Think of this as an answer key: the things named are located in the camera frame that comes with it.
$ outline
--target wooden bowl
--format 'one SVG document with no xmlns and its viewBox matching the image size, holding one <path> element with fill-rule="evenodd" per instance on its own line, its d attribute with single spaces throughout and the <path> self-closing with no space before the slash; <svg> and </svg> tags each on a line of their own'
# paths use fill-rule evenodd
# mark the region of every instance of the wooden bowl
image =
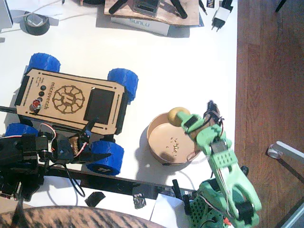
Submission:
<svg viewBox="0 0 304 228">
<path fill-rule="evenodd" d="M 153 157 L 163 165 L 185 164 L 200 153 L 181 127 L 169 123 L 168 113 L 152 120 L 147 131 L 147 141 Z"/>
</svg>

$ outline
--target sticker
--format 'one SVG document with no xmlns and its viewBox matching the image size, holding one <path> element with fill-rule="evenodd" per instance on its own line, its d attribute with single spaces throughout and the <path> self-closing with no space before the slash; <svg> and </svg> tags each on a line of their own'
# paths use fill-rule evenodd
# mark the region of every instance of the sticker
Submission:
<svg viewBox="0 0 304 228">
<path fill-rule="evenodd" d="M 133 195 L 133 202 L 135 209 L 140 209 L 147 205 L 146 199 L 144 198 L 144 195 L 141 193 Z"/>
<path fill-rule="evenodd" d="M 214 0 L 207 0 L 207 7 L 214 8 Z"/>
</svg>

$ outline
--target clear plastic object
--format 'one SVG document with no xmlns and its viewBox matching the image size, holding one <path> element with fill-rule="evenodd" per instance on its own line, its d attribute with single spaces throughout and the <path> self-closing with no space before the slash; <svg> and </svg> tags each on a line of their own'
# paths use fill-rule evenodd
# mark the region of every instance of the clear plastic object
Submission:
<svg viewBox="0 0 304 228">
<path fill-rule="evenodd" d="M 267 154 L 269 157 L 274 159 L 281 159 L 283 152 L 277 151 L 273 148 L 273 144 L 271 144 L 267 150 Z"/>
</svg>

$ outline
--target black display screen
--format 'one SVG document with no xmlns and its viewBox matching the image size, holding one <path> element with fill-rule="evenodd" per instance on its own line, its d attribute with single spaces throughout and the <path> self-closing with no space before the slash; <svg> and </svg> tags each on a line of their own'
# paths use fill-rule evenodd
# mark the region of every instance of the black display screen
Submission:
<svg viewBox="0 0 304 228">
<path fill-rule="evenodd" d="M 84 120 L 90 121 L 95 117 L 97 123 L 108 124 L 115 92 L 92 88 Z"/>
</svg>

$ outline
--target engraved logo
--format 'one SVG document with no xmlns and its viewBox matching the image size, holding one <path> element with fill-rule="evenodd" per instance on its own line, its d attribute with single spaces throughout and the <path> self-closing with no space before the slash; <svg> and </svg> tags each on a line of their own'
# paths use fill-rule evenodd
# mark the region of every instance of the engraved logo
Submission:
<svg viewBox="0 0 304 228">
<path fill-rule="evenodd" d="M 54 107 L 62 114 L 73 114 L 83 107 L 85 98 L 74 85 L 65 85 L 56 90 L 53 96 Z"/>
</svg>

